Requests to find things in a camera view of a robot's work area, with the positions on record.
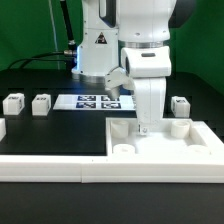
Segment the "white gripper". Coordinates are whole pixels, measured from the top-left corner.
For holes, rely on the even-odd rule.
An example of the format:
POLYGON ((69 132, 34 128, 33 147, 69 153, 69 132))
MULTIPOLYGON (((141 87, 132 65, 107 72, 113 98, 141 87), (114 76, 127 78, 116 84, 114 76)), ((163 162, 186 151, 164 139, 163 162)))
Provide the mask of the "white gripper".
POLYGON ((163 117, 166 76, 171 75, 170 49, 168 46, 123 48, 121 65, 133 85, 139 134, 147 135, 149 123, 144 120, 160 120, 163 117))

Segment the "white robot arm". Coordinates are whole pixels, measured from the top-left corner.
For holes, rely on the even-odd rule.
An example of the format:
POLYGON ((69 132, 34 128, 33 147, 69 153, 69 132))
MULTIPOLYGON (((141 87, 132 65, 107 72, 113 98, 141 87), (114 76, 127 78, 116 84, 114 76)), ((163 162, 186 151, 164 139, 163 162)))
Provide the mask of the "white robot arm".
POLYGON ((83 40, 72 75, 102 83, 109 97, 134 95, 139 133, 163 117, 171 75, 170 30, 192 15, 196 0, 82 0, 83 40))

